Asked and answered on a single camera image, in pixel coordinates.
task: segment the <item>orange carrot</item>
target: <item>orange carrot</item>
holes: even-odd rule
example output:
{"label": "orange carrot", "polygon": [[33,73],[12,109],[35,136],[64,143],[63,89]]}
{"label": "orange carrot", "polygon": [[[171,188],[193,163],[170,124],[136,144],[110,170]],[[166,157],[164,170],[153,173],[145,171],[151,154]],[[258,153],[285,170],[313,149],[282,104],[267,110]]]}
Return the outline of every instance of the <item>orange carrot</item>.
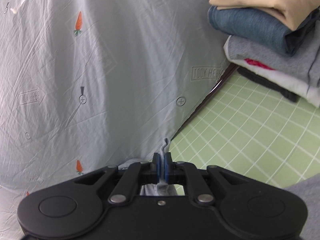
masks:
{"label": "orange carrot", "polygon": [[82,13],[81,11],[79,12],[79,15],[78,15],[78,19],[77,19],[77,22],[76,22],[76,30],[75,30],[75,36],[78,36],[79,34],[81,34],[81,29],[82,28]]}
{"label": "orange carrot", "polygon": [[83,171],[82,165],[79,160],[77,160],[76,170],[78,171],[79,174],[81,174]]}

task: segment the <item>mattress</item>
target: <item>mattress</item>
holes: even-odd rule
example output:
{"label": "mattress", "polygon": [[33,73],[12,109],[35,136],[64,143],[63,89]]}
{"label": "mattress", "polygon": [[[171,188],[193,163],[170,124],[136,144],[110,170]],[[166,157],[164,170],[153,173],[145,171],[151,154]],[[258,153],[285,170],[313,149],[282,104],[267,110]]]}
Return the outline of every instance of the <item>mattress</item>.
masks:
{"label": "mattress", "polygon": [[31,192],[172,137],[228,66],[207,0],[0,0],[0,239]]}

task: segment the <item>green checkered mat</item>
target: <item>green checkered mat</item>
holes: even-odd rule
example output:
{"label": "green checkered mat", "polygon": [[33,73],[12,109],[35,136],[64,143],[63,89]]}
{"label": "green checkered mat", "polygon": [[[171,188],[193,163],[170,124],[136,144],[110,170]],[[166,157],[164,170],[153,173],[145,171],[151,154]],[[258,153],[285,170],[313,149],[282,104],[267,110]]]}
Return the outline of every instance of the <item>green checkered mat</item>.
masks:
{"label": "green checkered mat", "polygon": [[174,161],[224,167],[276,187],[320,172],[320,109],[234,73],[174,138]]}

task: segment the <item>gray garment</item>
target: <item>gray garment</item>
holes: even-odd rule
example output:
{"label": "gray garment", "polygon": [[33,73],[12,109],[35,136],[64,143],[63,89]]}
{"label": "gray garment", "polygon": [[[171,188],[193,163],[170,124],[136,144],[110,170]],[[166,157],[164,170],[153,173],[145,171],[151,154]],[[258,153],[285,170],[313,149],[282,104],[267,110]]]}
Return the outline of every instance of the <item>gray garment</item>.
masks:
{"label": "gray garment", "polygon": [[319,87],[320,80],[320,22],[305,38],[292,57],[282,56],[273,50],[238,36],[231,36],[228,52],[231,60],[253,59],[273,69],[294,76],[310,86]]}
{"label": "gray garment", "polygon": [[302,230],[304,240],[320,239],[320,173],[286,190],[294,193],[305,201],[308,207],[308,219]]}
{"label": "gray garment", "polygon": [[[160,148],[160,162],[161,162],[161,177],[158,184],[147,184],[141,187],[140,195],[142,196],[174,196],[177,195],[174,185],[168,185],[164,180],[164,154],[169,151],[170,140],[164,138],[162,146]],[[119,166],[119,170],[127,169],[132,163],[145,162],[141,159],[131,159]]]}

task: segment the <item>silver rivet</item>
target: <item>silver rivet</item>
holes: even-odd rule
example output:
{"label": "silver rivet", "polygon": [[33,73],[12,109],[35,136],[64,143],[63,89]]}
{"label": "silver rivet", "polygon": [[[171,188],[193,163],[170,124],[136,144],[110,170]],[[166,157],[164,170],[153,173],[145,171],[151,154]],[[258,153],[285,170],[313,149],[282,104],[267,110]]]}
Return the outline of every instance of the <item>silver rivet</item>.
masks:
{"label": "silver rivet", "polygon": [[166,202],[164,200],[159,200],[158,201],[158,205],[159,206],[164,206],[166,204]]}
{"label": "silver rivet", "polygon": [[111,196],[110,201],[113,202],[113,203],[122,203],[126,199],[127,198],[124,195],[117,194],[117,195]]}
{"label": "silver rivet", "polygon": [[202,203],[208,203],[214,200],[214,197],[210,194],[201,194],[198,196],[198,200]]}

